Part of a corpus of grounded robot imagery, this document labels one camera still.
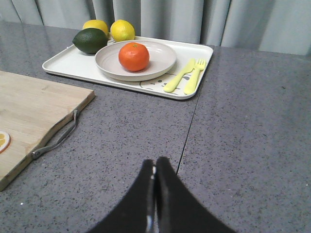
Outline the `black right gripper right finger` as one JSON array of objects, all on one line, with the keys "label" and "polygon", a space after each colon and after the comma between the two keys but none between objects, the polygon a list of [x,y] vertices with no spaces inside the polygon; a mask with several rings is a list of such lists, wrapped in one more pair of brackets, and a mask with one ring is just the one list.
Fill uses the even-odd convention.
[{"label": "black right gripper right finger", "polygon": [[184,186],[170,161],[156,162],[157,214],[161,233],[233,233]]}]

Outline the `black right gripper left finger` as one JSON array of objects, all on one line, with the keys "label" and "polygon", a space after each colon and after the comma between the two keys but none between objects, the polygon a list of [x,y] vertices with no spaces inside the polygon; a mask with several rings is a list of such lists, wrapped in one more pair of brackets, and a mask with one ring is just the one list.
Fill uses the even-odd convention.
[{"label": "black right gripper left finger", "polygon": [[143,162],[137,178],[122,200],[90,233],[153,233],[155,173],[152,160]]}]

